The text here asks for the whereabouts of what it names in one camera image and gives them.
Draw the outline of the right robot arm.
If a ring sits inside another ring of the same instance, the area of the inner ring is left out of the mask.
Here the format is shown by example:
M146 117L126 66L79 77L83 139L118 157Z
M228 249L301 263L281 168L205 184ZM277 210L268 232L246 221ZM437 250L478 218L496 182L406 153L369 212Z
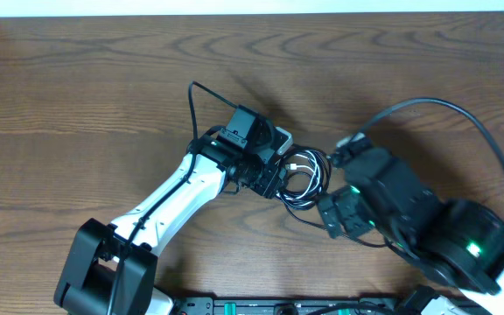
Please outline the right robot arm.
M317 201L332 238L356 239L375 229L431 281L504 314L504 221L493 210L469 199L440 199L380 147L339 148L331 161L346 180Z

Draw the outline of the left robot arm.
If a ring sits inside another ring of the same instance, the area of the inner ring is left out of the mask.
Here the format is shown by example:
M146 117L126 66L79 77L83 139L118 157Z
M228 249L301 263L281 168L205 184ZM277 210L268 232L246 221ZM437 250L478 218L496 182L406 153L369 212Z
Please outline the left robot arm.
M155 286L158 258L173 236L227 184L272 199L284 185L278 160L291 133L239 105L225 126L193 139L175 172L126 214L77 231L53 295L70 314L157 314L174 301Z

